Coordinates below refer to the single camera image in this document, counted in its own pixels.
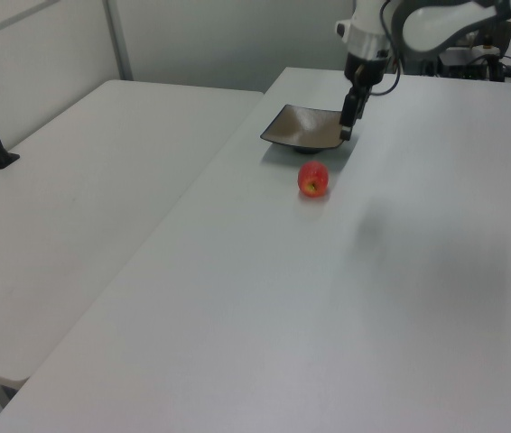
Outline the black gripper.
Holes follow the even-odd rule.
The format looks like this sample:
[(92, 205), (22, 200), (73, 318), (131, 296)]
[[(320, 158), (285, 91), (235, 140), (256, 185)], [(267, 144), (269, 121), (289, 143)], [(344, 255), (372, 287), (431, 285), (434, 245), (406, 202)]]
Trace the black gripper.
[(376, 57), (372, 60), (360, 58), (352, 53), (347, 55), (344, 75), (353, 87), (344, 99), (340, 113), (340, 133), (342, 141), (351, 138), (357, 119), (361, 119), (371, 95), (372, 87), (379, 84), (386, 72), (390, 57)]

